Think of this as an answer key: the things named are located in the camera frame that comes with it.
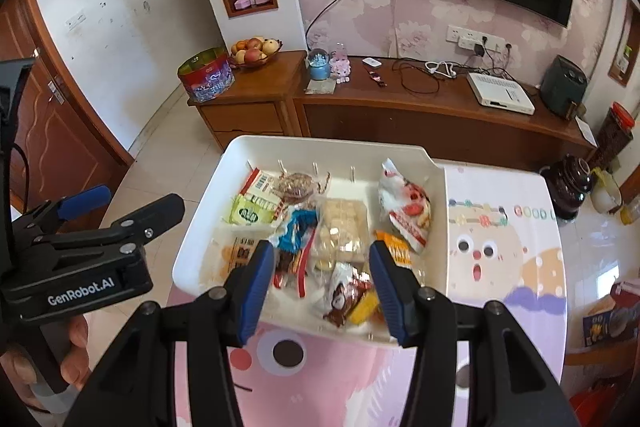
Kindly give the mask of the person left hand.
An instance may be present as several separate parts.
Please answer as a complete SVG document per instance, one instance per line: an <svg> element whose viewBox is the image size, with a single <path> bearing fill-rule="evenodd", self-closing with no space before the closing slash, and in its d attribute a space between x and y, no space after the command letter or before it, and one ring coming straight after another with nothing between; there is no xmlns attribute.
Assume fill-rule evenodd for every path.
<svg viewBox="0 0 640 427"><path fill-rule="evenodd" d="M1 355L1 368L31 409L64 415L91 374L83 315L25 327Z"/></svg>

